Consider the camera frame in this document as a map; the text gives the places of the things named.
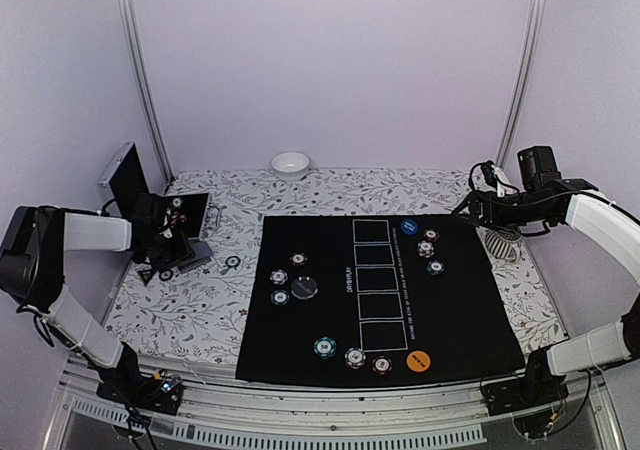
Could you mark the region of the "grey playing card deck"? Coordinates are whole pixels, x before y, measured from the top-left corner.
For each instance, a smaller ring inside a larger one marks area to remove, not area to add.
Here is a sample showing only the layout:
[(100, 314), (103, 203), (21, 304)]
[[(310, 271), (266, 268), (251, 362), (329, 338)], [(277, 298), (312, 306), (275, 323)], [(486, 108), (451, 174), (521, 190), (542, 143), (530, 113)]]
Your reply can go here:
[(212, 250), (206, 241), (191, 239), (190, 244), (193, 255), (178, 266), (181, 273), (189, 272), (211, 261)]

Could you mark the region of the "blue small blind button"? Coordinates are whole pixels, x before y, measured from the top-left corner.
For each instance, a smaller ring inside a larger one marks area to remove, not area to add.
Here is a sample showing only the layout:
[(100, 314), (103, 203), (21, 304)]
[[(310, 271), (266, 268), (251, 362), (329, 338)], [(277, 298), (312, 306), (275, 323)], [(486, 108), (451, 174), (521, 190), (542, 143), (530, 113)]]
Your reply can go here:
[(419, 231), (419, 225), (413, 219), (403, 219), (400, 224), (400, 229), (405, 235), (416, 235)]

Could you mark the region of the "green chips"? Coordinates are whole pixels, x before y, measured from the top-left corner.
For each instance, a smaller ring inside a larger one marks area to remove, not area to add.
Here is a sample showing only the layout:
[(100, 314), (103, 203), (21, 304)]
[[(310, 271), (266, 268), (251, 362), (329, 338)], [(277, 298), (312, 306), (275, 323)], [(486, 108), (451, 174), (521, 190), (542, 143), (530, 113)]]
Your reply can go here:
[(313, 350), (318, 357), (328, 359), (335, 355), (337, 351), (337, 343), (331, 337), (320, 337), (314, 342)]
[(287, 291), (279, 289), (271, 293), (270, 300), (273, 305), (283, 306), (290, 300), (290, 295)]
[(431, 260), (427, 263), (426, 271), (429, 275), (438, 276), (445, 270), (444, 264), (439, 260)]

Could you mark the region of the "blue peach chips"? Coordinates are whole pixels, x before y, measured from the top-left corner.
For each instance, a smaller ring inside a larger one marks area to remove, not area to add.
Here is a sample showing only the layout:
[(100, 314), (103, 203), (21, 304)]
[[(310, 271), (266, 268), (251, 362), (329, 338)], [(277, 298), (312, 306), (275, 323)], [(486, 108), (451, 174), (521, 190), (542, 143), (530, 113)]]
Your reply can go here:
[(274, 285), (284, 285), (288, 281), (289, 277), (285, 270), (276, 269), (270, 274), (270, 281)]

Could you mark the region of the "red white poker chips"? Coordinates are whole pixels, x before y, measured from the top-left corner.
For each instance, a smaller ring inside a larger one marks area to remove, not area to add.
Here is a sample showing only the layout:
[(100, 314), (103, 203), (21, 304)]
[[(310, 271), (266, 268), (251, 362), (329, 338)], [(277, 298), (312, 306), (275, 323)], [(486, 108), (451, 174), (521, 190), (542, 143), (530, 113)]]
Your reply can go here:
[(307, 256), (302, 252), (293, 253), (290, 256), (290, 262), (294, 267), (304, 266), (308, 261)]

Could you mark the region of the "black dealer button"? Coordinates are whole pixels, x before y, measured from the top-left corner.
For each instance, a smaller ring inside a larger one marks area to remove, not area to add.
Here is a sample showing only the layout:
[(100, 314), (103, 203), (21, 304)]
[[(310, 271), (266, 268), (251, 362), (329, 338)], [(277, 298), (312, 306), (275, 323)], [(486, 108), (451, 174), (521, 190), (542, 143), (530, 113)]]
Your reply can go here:
[(296, 299), (305, 301), (317, 294), (318, 284), (310, 276), (300, 276), (292, 281), (290, 291)]

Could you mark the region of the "orange big blind button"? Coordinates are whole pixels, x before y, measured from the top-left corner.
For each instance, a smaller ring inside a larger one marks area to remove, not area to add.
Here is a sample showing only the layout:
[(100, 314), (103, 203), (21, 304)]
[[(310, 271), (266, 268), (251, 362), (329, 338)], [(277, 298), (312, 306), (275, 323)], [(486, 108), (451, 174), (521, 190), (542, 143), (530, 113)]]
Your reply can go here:
[(431, 357), (422, 350), (414, 350), (406, 357), (407, 368), (414, 373), (424, 373), (431, 367)]

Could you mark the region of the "blue peach poker chip stack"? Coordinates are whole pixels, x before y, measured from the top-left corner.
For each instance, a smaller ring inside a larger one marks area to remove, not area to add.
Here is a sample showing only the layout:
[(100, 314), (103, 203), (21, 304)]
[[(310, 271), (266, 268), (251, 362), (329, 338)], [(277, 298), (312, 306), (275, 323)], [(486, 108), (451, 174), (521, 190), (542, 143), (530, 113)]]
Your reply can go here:
[(366, 364), (366, 354), (358, 347), (349, 348), (344, 354), (344, 363), (350, 369), (359, 369)]

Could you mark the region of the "green poker chip stack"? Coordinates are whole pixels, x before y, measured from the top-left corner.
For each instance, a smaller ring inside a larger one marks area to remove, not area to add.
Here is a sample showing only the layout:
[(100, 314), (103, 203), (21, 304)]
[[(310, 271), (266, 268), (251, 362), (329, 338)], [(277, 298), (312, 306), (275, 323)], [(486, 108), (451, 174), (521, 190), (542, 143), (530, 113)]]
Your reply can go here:
[(240, 265), (240, 263), (241, 263), (241, 259), (238, 256), (229, 256), (225, 260), (225, 266), (228, 269), (235, 269)]

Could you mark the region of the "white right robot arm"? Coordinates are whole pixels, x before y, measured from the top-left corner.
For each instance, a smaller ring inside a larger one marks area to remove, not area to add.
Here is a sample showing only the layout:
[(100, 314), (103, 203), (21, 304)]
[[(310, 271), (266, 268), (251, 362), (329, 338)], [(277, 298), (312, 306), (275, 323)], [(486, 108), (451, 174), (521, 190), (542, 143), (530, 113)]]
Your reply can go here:
[[(517, 155), (522, 185), (516, 187), (497, 163), (474, 164), (468, 194), (453, 214), (464, 223), (526, 237), (525, 227), (541, 224), (536, 237), (564, 226), (594, 256), (617, 265), (632, 284), (639, 282), (639, 220), (583, 178), (561, 174), (549, 146), (532, 146)], [(639, 358), (639, 303), (610, 323), (530, 353), (517, 397), (537, 406), (552, 394), (556, 379), (592, 369), (621, 366)]]

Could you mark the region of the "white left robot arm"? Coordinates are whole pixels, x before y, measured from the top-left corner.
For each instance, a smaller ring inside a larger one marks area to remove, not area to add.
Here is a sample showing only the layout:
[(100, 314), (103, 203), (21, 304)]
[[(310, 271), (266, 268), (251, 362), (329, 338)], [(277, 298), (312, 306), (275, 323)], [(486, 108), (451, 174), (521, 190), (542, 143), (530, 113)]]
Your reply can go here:
[(148, 382), (129, 366), (125, 345), (106, 331), (66, 284), (64, 259), (72, 251), (130, 252), (136, 262), (161, 272), (190, 259), (189, 238), (171, 226), (166, 200), (156, 194), (138, 198), (128, 218), (63, 207), (19, 206), (1, 243), (1, 290), (45, 321), (73, 350), (101, 369), (115, 369), (111, 389), (128, 404), (148, 396)]

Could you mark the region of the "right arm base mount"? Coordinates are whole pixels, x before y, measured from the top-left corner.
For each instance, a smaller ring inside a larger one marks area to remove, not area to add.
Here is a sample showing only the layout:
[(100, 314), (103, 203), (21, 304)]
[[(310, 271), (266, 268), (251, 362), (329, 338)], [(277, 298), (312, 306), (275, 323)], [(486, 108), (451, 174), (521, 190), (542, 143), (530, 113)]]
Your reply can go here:
[(549, 437), (569, 396), (564, 377), (480, 380), (479, 391), (489, 415), (510, 414), (516, 432), (525, 440)]

